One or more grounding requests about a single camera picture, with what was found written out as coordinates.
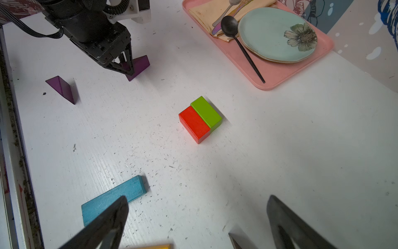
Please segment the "red rectangular block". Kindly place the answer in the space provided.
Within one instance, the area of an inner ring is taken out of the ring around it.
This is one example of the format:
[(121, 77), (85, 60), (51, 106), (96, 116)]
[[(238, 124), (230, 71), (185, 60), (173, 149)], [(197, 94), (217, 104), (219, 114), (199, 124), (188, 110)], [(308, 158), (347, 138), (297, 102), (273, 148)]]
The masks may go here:
[(191, 106), (179, 114), (179, 120), (197, 144), (210, 135), (210, 127)]

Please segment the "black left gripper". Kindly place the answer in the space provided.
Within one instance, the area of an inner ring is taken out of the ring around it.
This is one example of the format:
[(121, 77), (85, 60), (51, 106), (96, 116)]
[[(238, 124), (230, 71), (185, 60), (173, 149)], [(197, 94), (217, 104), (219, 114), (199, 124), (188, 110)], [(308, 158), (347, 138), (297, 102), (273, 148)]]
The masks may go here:
[(127, 28), (115, 23), (105, 36), (87, 43), (69, 38), (80, 50), (97, 64), (127, 76), (134, 74), (131, 35)]

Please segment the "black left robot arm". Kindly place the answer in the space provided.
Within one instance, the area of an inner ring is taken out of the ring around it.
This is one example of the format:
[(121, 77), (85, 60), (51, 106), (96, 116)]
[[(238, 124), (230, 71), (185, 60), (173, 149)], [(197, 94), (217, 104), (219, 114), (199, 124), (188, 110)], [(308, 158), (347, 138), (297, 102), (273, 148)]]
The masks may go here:
[(58, 29), (49, 38), (66, 36), (101, 67), (132, 76), (134, 66), (131, 35), (108, 16), (124, 13), (129, 1), (108, 5), (106, 1), (39, 1), (46, 20)]

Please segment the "purple triangle block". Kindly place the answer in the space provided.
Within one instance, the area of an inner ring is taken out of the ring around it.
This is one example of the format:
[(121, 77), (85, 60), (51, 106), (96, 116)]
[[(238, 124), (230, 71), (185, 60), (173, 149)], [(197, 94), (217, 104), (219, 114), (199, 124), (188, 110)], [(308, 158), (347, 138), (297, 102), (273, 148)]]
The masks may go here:
[(150, 66), (147, 55), (133, 59), (132, 63), (133, 67), (130, 67), (130, 65), (125, 61), (121, 63), (125, 70), (130, 71), (131, 69), (133, 69), (134, 71), (133, 75), (126, 75), (126, 78), (130, 82)]
[(45, 82), (64, 99), (68, 100), (71, 104), (75, 104), (71, 86), (60, 76), (55, 76)]

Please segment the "green rectangular block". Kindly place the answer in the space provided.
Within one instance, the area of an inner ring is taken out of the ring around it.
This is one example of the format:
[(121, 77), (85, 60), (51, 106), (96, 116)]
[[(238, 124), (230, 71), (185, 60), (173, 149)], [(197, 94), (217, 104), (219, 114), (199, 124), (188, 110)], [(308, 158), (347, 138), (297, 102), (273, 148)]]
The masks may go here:
[(221, 125), (222, 117), (203, 96), (200, 96), (190, 105), (209, 126), (211, 132), (214, 132)]

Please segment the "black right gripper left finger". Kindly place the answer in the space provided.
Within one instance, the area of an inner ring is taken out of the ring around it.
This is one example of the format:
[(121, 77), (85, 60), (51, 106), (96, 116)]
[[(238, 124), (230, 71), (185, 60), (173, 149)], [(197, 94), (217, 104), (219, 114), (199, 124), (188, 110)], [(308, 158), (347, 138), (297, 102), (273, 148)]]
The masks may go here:
[(117, 249), (129, 213), (126, 196), (121, 196), (62, 249)]

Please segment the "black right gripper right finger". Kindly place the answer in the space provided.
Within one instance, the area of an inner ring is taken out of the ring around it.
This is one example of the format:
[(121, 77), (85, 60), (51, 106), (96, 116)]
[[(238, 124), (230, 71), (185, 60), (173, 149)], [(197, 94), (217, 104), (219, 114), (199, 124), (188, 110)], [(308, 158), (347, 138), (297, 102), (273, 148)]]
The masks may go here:
[(266, 211), (277, 249), (335, 248), (276, 196), (269, 197)]

